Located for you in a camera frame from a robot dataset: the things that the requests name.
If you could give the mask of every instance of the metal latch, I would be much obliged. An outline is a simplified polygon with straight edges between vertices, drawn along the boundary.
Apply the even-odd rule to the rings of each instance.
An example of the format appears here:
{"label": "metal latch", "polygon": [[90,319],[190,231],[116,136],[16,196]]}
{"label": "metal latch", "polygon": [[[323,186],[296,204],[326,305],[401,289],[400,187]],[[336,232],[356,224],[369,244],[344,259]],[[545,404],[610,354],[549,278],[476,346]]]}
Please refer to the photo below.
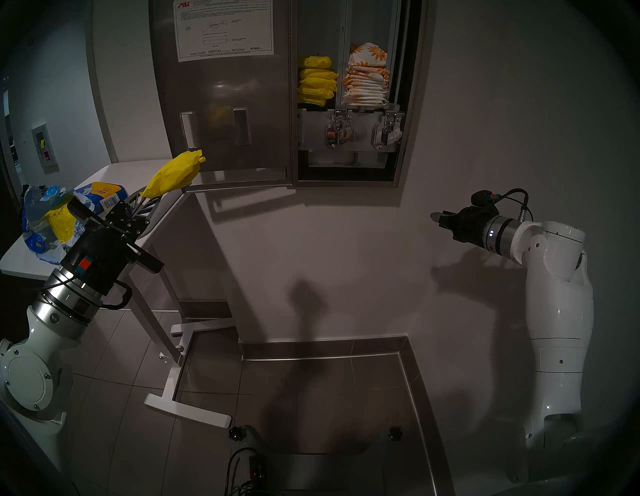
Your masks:
{"label": "metal latch", "polygon": [[376,150],[384,150],[387,147],[397,145],[402,138],[400,126],[404,119],[404,112],[385,110],[380,116],[380,121],[373,127],[371,133],[371,145]]}
{"label": "metal latch", "polygon": [[329,148],[337,148],[347,141],[353,141],[355,131],[351,127],[351,110],[336,109],[324,130],[324,144]]}

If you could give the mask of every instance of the yellow wrapped pad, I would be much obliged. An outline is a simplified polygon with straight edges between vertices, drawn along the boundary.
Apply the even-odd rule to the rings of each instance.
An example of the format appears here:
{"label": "yellow wrapped pad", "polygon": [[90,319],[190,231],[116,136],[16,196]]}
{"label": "yellow wrapped pad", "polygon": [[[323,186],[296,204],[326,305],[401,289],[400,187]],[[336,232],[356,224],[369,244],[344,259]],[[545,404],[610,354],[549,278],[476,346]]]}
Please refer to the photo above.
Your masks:
{"label": "yellow wrapped pad", "polygon": [[331,57],[298,57],[298,66],[305,69],[328,69],[331,67]]}
{"label": "yellow wrapped pad", "polygon": [[309,88],[308,86],[298,86],[298,95],[312,98],[333,98],[331,90],[322,90],[320,88]]}
{"label": "yellow wrapped pad", "polygon": [[49,222],[53,234],[62,242],[66,243],[74,235],[76,218],[71,215],[67,208],[67,203],[44,214],[44,218]]}
{"label": "yellow wrapped pad", "polygon": [[307,97],[306,95],[298,94],[298,103],[311,103],[313,105],[324,107],[326,105],[326,99],[317,98],[317,97]]}
{"label": "yellow wrapped pad", "polygon": [[181,153],[156,172],[140,196],[155,198],[174,189],[184,188],[196,177],[200,171],[200,163],[205,160],[202,150]]}
{"label": "yellow wrapped pad", "polygon": [[319,88],[320,90],[337,91],[338,83],[333,79],[323,79],[322,77],[306,77],[300,81],[301,86],[308,88]]}
{"label": "yellow wrapped pad", "polygon": [[303,69],[300,71],[300,79],[306,77],[322,77],[323,79],[338,79],[338,73],[326,69]]}

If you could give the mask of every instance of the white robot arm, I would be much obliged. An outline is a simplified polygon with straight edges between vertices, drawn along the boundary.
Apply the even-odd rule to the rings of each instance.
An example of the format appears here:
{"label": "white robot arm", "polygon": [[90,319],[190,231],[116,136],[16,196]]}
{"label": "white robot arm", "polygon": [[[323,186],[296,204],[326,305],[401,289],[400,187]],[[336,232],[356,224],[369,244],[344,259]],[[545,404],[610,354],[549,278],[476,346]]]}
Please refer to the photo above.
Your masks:
{"label": "white robot arm", "polygon": [[[520,218],[501,216],[495,203],[524,193]],[[513,481],[531,478],[550,442],[554,419],[572,417],[579,426],[582,367],[593,327],[593,288],[587,277],[584,233],[566,224],[524,221],[528,195],[478,191],[472,206],[458,213],[434,212],[431,218],[453,231],[453,238],[476,244],[527,269],[525,319],[534,350],[534,397],[522,435],[527,467]]]}
{"label": "white robot arm", "polygon": [[[102,220],[73,198],[69,211],[85,224],[77,240],[54,269],[27,309],[29,335],[12,344],[0,341],[0,399],[29,431],[54,466],[65,473],[65,425],[72,372],[60,350],[75,348],[100,308],[124,307],[131,288],[116,279],[136,262],[153,273],[163,264],[134,244],[149,221],[119,202]],[[118,305],[102,300],[118,284],[126,288]]]}

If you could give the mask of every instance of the label sticker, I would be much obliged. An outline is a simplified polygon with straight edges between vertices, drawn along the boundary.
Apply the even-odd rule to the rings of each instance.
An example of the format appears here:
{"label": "label sticker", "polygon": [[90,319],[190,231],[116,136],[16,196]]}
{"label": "label sticker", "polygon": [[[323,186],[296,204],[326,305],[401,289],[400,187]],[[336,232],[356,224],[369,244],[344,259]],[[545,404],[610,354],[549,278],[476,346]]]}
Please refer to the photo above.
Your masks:
{"label": "label sticker", "polygon": [[178,62],[273,55],[272,0],[174,2]]}

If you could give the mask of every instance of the white wall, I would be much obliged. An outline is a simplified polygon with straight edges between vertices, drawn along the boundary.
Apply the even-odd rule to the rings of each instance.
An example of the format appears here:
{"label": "white wall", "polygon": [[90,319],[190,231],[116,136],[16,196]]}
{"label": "white wall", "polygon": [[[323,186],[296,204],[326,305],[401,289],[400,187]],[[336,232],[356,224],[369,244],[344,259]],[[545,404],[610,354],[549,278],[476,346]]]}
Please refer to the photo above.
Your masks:
{"label": "white wall", "polygon": [[[640,95],[607,40],[566,2],[431,5],[403,187],[197,197],[217,240],[212,257],[219,246],[228,265],[220,273],[240,336],[408,333],[457,493],[491,494],[510,486],[513,446],[500,420],[521,418],[531,400],[524,271],[455,243],[429,213],[460,209],[478,189],[521,187],[536,219],[586,231],[596,317],[582,403],[587,427],[613,421],[640,379]],[[202,229],[192,226],[193,240]]]}
{"label": "white wall", "polygon": [[171,159],[150,56],[149,2],[92,1],[98,91],[118,161]]}
{"label": "white wall", "polygon": [[[3,73],[9,77],[13,137],[30,184],[72,188],[109,163],[89,83],[86,8],[85,1],[54,2],[16,46]],[[48,174],[31,137],[32,128],[44,123],[59,169]]]}

